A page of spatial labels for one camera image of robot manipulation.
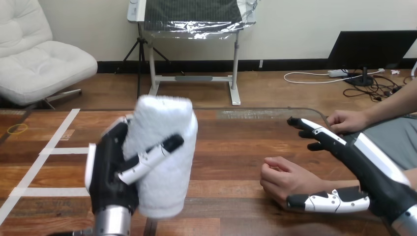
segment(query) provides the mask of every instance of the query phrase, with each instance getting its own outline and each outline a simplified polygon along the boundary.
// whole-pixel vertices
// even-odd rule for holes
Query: wooden table
[[[1,216],[7,216],[1,223],[0,236],[44,236],[91,227],[93,214],[84,190],[86,154],[82,152],[88,143],[97,142],[115,119],[127,113],[130,111],[26,114],[29,116],[23,123],[28,129],[5,136],[0,145],[0,223]],[[290,213],[280,210],[263,192],[260,167],[263,158],[269,156],[288,158],[321,178],[354,178],[329,153],[308,151],[306,145],[311,141],[299,138],[297,130],[286,124],[286,119],[294,116],[325,125],[319,113],[308,109],[206,109],[195,113],[199,131],[183,211],[173,219],[158,222],[136,213],[131,235],[388,235],[384,226],[369,215]],[[45,150],[57,130],[62,131],[66,117],[74,114],[53,150]],[[0,114],[0,123],[6,119],[7,114]],[[80,154],[67,154],[74,151]],[[46,161],[35,170],[33,166],[38,166],[42,158]],[[32,178],[27,174],[31,167],[30,173],[35,171]],[[13,201],[16,204],[8,212],[5,209]]]

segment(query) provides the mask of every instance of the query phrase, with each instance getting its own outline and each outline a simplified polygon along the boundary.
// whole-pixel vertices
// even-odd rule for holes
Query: white armchair
[[[38,0],[0,0],[1,97],[22,106],[40,100],[49,104],[81,93],[77,89],[51,96],[96,72],[97,61],[90,54],[52,41]]]

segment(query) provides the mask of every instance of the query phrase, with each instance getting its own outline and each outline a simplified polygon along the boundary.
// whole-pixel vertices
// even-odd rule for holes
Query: computer monitor
[[[328,69],[360,69],[362,76],[345,80],[373,84],[367,69],[396,68],[417,38],[417,30],[342,31],[328,58]]]

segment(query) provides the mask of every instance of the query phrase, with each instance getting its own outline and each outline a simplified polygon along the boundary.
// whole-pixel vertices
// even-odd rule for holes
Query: white towel
[[[141,96],[123,144],[125,159],[180,134],[184,144],[137,182],[139,212],[162,219],[184,207],[197,139],[197,119],[186,98]]]

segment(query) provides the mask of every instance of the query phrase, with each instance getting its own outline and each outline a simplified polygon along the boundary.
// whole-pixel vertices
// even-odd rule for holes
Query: person's leg
[[[417,119],[396,118],[362,132],[403,170],[417,168]]]

